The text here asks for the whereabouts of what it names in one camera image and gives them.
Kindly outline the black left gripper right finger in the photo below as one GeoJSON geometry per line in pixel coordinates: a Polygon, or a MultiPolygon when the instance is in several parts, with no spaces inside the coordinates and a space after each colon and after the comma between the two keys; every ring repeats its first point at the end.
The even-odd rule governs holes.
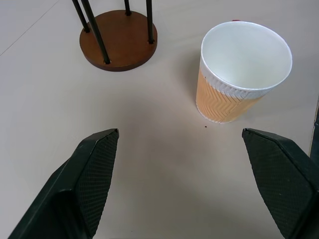
{"type": "Polygon", "coordinates": [[[319,239],[319,163],[292,140],[242,131],[257,188],[284,239],[319,239]]]}

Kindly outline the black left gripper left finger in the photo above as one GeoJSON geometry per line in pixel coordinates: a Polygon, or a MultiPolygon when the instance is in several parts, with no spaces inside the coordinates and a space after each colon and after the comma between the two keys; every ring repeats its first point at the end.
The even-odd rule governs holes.
{"type": "Polygon", "coordinates": [[[37,194],[8,239],[92,239],[111,186],[119,131],[83,139],[37,194]]]}

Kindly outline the orange ribbed paper cup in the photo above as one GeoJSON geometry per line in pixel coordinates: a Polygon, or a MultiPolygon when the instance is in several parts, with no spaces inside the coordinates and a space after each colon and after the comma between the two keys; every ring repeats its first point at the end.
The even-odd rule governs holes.
{"type": "Polygon", "coordinates": [[[232,122],[284,82],[292,65],[288,44],[273,30],[221,23],[201,43],[196,107],[209,121],[232,122]]]}

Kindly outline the round wooden stand with rods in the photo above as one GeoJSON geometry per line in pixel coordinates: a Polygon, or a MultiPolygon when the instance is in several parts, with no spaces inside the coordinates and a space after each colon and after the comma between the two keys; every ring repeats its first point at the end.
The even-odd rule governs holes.
{"type": "Polygon", "coordinates": [[[94,16],[89,0],[72,0],[83,29],[79,44],[85,58],[95,67],[122,72],[146,63],[158,43],[153,23],[152,0],[146,0],[147,14],[130,9],[113,10],[94,16]]]}

